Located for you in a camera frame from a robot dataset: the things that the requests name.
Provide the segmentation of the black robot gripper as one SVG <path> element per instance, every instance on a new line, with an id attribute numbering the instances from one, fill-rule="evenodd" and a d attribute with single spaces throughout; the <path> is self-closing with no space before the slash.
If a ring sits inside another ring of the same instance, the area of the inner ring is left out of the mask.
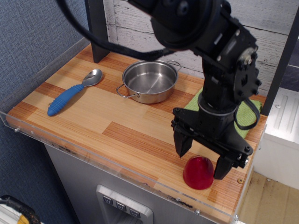
<path id="1" fill-rule="evenodd" d="M 175 149 L 183 157 L 195 140 L 220 155 L 214 171 L 214 178 L 222 180 L 232 167 L 244 168 L 253 148 L 235 129 L 233 113 L 221 116 L 209 114 L 202 109 L 192 111 L 183 108 L 173 109 Z"/>

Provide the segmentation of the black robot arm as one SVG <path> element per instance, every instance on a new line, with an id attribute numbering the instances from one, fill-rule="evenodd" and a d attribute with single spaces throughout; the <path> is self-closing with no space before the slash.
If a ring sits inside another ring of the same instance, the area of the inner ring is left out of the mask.
<path id="1" fill-rule="evenodd" d="M 259 118 L 250 97 L 261 81 L 256 68 L 255 37 L 231 16 L 225 0 L 133 0 L 151 16 L 157 40 L 171 51 L 190 50 L 202 58 L 203 90 L 198 111 L 173 110 L 172 127 L 177 154 L 184 156 L 197 141 L 219 155 L 214 178 L 223 179 L 231 168 L 245 167 L 253 148 L 238 134 L 251 125 L 237 122 L 245 103 Z"/>

